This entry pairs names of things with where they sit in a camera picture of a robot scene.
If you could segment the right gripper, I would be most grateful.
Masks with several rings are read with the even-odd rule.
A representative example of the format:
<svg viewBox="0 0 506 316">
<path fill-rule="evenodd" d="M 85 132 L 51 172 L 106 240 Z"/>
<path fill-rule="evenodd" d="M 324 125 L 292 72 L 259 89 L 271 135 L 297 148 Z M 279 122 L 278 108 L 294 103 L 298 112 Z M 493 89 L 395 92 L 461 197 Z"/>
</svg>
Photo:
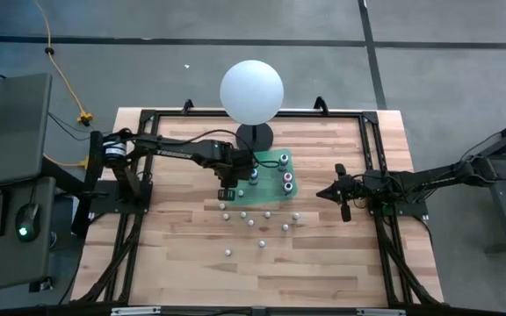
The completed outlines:
<svg viewBox="0 0 506 316">
<path fill-rule="evenodd" d="M 351 207 L 348 202 L 353 199 L 363 198 L 366 189 L 362 181 L 357 180 L 357 176 L 346 173 L 343 164 L 335 165 L 337 180 L 329 187 L 317 192 L 316 196 L 340 205 L 340 212 L 343 222 L 351 221 Z"/>
</svg>

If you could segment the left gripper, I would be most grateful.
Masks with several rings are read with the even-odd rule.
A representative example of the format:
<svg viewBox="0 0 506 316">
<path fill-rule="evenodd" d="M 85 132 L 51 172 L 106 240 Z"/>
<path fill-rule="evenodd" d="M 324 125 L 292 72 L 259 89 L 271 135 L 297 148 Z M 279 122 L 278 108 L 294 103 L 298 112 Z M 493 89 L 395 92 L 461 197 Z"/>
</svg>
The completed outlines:
<svg viewBox="0 0 506 316">
<path fill-rule="evenodd" d="M 247 149 L 230 148 L 224 152 L 223 160 L 214 164 L 214 174 L 220 180 L 217 198 L 233 201 L 234 188 L 239 181 L 248 181 L 255 165 L 254 153 Z"/>
</svg>

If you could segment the teal translucent plastic bin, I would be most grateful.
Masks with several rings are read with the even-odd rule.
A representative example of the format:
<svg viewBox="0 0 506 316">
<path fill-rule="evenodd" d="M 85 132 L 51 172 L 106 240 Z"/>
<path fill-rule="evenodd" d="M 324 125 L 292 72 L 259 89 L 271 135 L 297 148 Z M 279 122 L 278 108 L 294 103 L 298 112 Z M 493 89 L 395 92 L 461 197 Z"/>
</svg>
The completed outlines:
<svg viewBox="0 0 506 316">
<path fill-rule="evenodd" d="M 285 166 L 281 166 L 278 161 L 282 154 L 289 155 L 289 162 Z M 296 180 L 292 152 L 287 148 L 274 149 L 255 152 L 255 156 L 260 161 L 260 164 L 255 166 L 259 174 L 258 184 L 251 185 L 249 180 L 239 181 L 237 187 L 234 188 L 235 199 L 227 201 L 227 204 L 232 206 L 260 205 L 294 198 L 299 191 L 299 185 Z M 293 191 L 288 195 L 283 190 L 285 183 L 283 175 L 286 172 L 293 174 L 293 180 L 290 182 L 293 184 Z M 243 197 L 238 196 L 239 190 L 244 191 Z"/>
</svg>

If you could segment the white globe lamp black stand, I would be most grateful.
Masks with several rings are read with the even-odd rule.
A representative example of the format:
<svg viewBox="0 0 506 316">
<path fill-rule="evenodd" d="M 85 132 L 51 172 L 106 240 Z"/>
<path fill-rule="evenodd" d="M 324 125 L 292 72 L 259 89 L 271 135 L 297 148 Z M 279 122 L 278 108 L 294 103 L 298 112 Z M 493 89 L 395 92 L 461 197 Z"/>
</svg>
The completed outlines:
<svg viewBox="0 0 506 316">
<path fill-rule="evenodd" d="M 267 151 L 274 133 L 268 122 L 284 102 L 283 81 L 271 65 L 258 60 L 240 61 L 220 82 L 220 101 L 227 115 L 237 122 L 239 148 Z"/>
</svg>

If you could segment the black upright stand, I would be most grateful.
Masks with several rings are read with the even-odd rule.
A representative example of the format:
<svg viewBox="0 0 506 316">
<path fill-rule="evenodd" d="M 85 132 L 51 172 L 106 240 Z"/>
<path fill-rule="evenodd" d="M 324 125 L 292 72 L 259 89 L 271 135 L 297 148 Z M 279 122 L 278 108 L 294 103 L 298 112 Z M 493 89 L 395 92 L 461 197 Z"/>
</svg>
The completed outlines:
<svg viewBox="0 0 506 316">
<path fill-rule="evenodd" d="M 103 143 L 104 135 L 101 132 L 90 133 L 89 160 L 83 187 L 77 196 L 79 203 L 71 226 L 72 233 L 78 237 L 85 237 L 89 229 L 91 201 L 95 196 L 96 183 L 103 173 Z"/>
</svg>

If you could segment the black computer mouse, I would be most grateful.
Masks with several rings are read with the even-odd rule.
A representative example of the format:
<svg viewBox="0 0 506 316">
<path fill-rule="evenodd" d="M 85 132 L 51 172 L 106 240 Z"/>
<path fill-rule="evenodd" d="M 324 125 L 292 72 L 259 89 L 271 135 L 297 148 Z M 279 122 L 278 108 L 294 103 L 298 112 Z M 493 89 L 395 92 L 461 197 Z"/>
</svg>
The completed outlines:
<svg viewBox="0 0 506 316">
<path fill-rule="evenodd" d="M 40 232 L 40 205 L 29 203 L 21 206 L 15 216 L 15 231 L 21 242 L 34 241 Z"/>
</svg>

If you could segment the grey side desk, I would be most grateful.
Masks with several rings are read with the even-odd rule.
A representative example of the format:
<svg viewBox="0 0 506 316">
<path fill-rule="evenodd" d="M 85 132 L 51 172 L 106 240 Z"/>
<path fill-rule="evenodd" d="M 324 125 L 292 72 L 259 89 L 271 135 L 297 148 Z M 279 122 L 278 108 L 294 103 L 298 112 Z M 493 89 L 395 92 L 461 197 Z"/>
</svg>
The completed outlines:
<svg viewBox="0 0 506 316">
<path fill-rule="evenodd" d="M 47 277 L 55 180 L 37 180 L 0 186 L 4 193 L 4 231 L 0 235 L 0 289 L 38 282 Z M 29 203 L 40 205 L 40 232 L 31 242 L 18 240 L 15 216 Z"/>
</svg>

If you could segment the black aluminium rig frame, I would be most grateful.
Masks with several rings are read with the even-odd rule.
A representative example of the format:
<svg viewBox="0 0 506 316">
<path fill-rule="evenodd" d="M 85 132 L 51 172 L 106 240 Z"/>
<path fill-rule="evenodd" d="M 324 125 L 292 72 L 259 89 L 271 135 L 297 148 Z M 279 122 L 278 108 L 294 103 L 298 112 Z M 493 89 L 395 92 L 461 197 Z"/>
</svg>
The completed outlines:
<svg viewBox="0 0 506 316">
<path fill-rule="evenodd" d="M 383 166 L 411 169 L 400 113 L 332 110 L 322 116 L 290 109 L 271 128 L 275 148 L 292 152 L 299 191 L 290 200 L 221 210 L 211 170 L 166 157 L 140 162 L 139 171 L 151 173 L 153 194 L 138 218 L 137 245 L 120 264 L 107 298 L 131 305 L 387 304 L 374 218 L 357 203 L 352 221 L 343 222 L 338 206 L 316 193 L 335 179 L 338 163 L 353 174 Z"/>
</svg>

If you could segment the silver bracket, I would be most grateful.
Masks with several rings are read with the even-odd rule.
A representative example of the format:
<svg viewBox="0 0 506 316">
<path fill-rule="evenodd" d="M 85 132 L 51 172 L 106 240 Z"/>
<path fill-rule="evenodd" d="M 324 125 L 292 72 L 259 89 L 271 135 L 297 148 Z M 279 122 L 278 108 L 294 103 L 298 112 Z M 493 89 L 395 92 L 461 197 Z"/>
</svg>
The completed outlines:
<svg viewBox="0 0 506 316">
<path fill-rule="evenodd" d="M 357 316 L 407 316 L 405 310 L 386 308 L 358 308 Z"/>
<path fill-rule="evenodd" d="M 110 316 L 157 316 L 162 314 L 160 306 L 127 306 L 112 308 Z"/>
</svg>

